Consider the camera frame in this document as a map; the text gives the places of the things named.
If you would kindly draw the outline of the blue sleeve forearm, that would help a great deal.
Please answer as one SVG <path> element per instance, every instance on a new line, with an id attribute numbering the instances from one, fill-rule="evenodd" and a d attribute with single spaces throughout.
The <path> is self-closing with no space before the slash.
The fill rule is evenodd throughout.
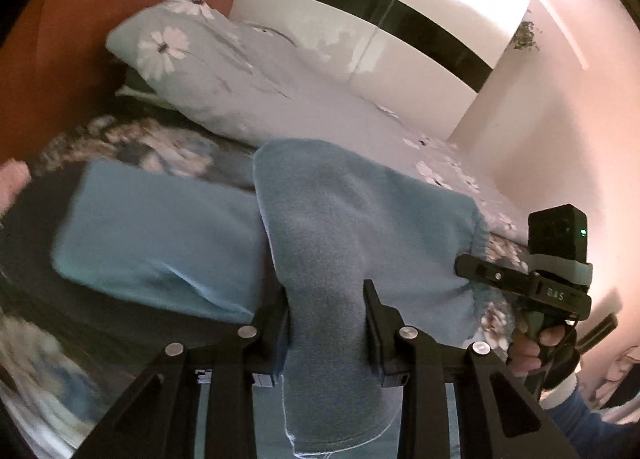
<path id="1" fill-rule="evenodd" d="M 541 407 L 578 453 L 586 459 L 639 457 L 639 422 L 615 424 L 602 420 L 586 404 L 572 373 L 557 387 L 544 391 Z"/>

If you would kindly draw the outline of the person's right hand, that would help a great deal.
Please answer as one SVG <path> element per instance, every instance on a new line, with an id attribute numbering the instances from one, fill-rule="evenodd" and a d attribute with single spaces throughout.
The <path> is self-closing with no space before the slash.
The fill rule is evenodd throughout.
<path id="1" fill-rule="evenodd" d="M 528 323 L 520 318 L 512 333 L 512 342 L 508 349 L 506 367 L 516 378 L 526 378 L 532 371 L 542 366 L 541 352 L 558 346 L 565 337 L 564 326 L 555 326 L 541 331 L 536 339 L 527 335 Z"/>

